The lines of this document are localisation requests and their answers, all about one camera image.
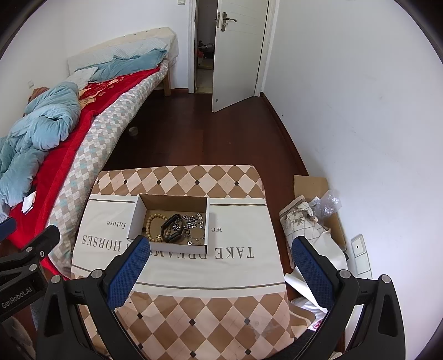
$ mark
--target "light blue comforter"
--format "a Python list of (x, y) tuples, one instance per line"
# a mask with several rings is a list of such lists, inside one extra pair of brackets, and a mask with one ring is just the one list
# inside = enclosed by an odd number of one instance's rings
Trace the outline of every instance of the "light blue comforter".
[(167, 51), (165, 49), (152, 49), (144, 55), (136, 55), (129, 59), (114, 55), (114, 59), (107, 63), (95, 64), (88, 67), (98, 67), (92, 75), (91, 82), (102, 82), (121, 75), (133, 74), (142, 70), (155, 69), (160, 64)]
[(80, 111), (77, 85), (62, 82), (32, 100), (26, 115), (0, 138), (0, 221), (23, 201), (48, 150), (66, 140)]

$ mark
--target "wooden bead bracelet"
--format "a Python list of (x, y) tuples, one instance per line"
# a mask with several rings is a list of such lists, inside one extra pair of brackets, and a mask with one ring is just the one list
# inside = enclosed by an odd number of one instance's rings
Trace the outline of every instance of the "wooden bead bracelet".
[[(161, 243), (161, 242), (163, 242), (161, 235), (158, 235), (156, 238), (153, 238), (151, 236), (151, 222), (155, 218), (160, 218), (165, 221), (167, 220), (167, 217), (162, 214), (154, 214), (154, 215), (151, 215), (150, 217), (148, 217), (148, 220), (146, 221), (146, 237), (148, 238), (149, 241), (153, 241), (155, 243)], [(170, 234), (171, 234), (171, 229), (167, 229), (165, 232), (165, 236), (169, 236)]]

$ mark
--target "screw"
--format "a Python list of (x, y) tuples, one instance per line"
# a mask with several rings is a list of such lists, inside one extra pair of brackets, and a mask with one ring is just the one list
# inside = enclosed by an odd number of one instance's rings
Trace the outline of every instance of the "screw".
[(386, 284), (389, 284), (391, 282), (391, 278), (388, 275), (382, 275), (381, 280)]
[(349, 279), (351, 277), (351, 273), (348, 270), (340, 270), (339, 274), (343, 279)]
[(100, 278), (102, 275), (103, 275), (103, 271), (100, 270), (100, 269), (94, 270), (94, 271), (91, 273), (91, 276), (92, 276), (92, 278), (94, 278), (94, 279), (98, 279), (98, 278)]
[(51, 279), (51, 282), (53, 284), (57, 284), (61, 279), (62, 279), (62, 277), (60, 275), (54, 275)]

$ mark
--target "door frame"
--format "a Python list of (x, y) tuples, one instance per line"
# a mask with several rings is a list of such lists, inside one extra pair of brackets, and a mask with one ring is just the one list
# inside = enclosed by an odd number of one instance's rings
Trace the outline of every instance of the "door frame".
[[(197, 3), (198, 0), (189, 1), (189, 53), (188, 53), (188, 88), (189, 93), (195, 92), (195, 50), (197, 44), (195, 43), (195, 36), (197, 33)], [(266, 25), (264, 28), (263, 46), (261, 49), (260, 64), (257, 73), (257, 84), (255, 85), (255, 96), (260, 96), (263, 90), (265, 74), (267, 72), (267, 64), (269, 62), (270, 50), (272, 49), (272, 41), (275, 32), (276, 15), (278, 13), (278, 5), (280, 0), (269, 0), (268, 15), (266, 16)]]

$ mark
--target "wooden floor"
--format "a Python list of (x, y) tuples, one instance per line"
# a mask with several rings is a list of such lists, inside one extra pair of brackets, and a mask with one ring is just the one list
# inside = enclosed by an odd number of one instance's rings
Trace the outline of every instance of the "wooden floor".
[(306, 169), (297, 165), (263, 98), (249, 98), (217, 113), (211, 103), (211, 94), (166, 98), (154, 91), (128, 126), (137, 126), (138, 136), (125, 131), (104, 170), (254, 165), (264, 184), (283, 268), (289, 271), (278, 214), (294, 199), (294, 175), (307, 175)]

